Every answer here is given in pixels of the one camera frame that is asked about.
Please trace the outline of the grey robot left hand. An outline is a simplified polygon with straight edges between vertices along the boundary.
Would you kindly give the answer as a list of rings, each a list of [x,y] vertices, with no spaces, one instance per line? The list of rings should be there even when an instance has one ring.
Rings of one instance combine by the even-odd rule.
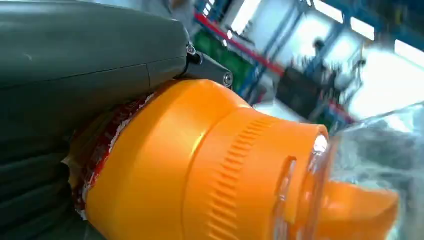
[[[80,1],[0,3],[0,159],[49,151],[85,119],[172,78],[231,72],[183,24]]]

